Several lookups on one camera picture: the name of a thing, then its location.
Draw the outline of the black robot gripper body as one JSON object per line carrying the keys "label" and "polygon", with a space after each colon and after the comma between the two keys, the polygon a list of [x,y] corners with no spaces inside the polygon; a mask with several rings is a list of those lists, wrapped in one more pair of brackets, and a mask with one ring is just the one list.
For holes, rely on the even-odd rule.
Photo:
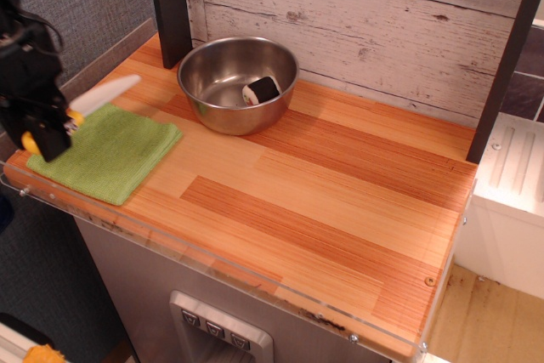
{"label": "black robot gripper body", "polygon": [[1,41],[1,126],[20,149],[37,149],[29,119],[62,119],[68,109],[56,84],[60,59],[48,35],[14,35]]}

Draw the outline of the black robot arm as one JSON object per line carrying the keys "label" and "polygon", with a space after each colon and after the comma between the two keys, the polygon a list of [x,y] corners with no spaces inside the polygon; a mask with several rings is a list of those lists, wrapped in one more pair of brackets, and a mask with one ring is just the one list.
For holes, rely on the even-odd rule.
{"label": "black robot arm", "polygon": [[1,125],[18,148],[51,162],[71,147],[77,120],[56,84],[63,42],[20,0],[1,0]]}

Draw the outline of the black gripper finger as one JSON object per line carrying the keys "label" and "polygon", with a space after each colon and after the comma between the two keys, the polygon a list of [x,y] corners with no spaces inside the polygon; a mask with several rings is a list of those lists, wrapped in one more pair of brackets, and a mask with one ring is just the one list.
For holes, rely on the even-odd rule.
{"label": "black gripper finger", "polygon": [[53,161],[71,148],[69,130],[72,124],[73,119],[70,116],[62,119],[29,119],[29,131],[45,162]]}

